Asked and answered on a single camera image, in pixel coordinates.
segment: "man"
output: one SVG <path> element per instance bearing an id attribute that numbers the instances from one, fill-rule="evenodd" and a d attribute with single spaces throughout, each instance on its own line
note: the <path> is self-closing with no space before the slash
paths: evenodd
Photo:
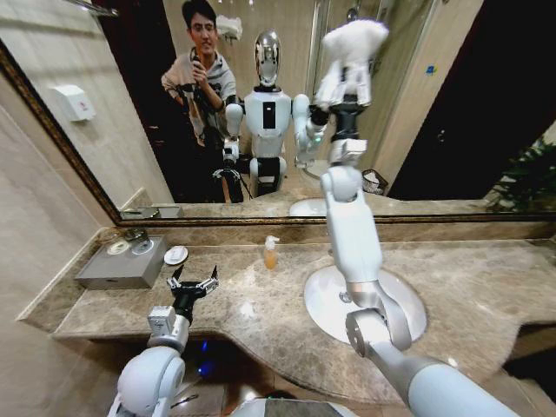
<path id="1" fill-rule="evenodd" d="M 223 202 L 222 187 L 211 186 L 212 173 L 222 167 L 226 104 L 235 101 L 235 77 L 224 57 L 215 51 L 218 41 L 216 14 L 206 0 L 186 1 L 182 14 L 195 44 L 180 55 L 162 76 L 162 86 L 189 113 L 200 152 L 200 174 L 208 189 L 208 201 Z"/>

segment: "door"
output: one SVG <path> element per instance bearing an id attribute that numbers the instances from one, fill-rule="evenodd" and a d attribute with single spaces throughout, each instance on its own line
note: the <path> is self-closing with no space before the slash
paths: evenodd
<path id="1" fill-rule="evenodd" d="M 556 2 L 486 0 L 388 196 L 480 199 L 556 118 Z"/>

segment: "man's hair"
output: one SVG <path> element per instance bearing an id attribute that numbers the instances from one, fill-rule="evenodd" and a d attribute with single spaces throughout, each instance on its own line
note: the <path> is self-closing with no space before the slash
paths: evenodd
<path id="1" fill-rule="evenodd" d="M 191 29 L 191 19 L 193 19 L 193 15 L 195 13 L 199 13 L 200 15 L 205 16 L 208 20 L 212 20 L 212 23 L 214 23 L 216 27 L 216 13 L 207 0 L 188 0 L 183 4 L 183 19 L 188 25 L 188 29 Z"/>

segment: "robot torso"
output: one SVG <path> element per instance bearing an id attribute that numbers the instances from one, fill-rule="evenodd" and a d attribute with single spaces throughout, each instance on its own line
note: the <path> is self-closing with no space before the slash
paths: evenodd
<path id="1" fill-rule="evenodd" d="M 253 142 L 255 158 L 280 156 L 291 120 L 292 100 L 282 91 L 252 91 L 245 97 L 245 118 Z"/>

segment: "soap dispenser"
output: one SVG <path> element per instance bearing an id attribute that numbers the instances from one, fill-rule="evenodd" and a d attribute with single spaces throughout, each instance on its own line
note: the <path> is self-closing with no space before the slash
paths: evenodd
<path id="1" fill-rule="evenodd" d="M 264 242 L 264 264 L 268 269 L 274 269 L 276 266 L 276 242 L 280 239 L 274 236 L 267 236 L 267 240 Z"/>

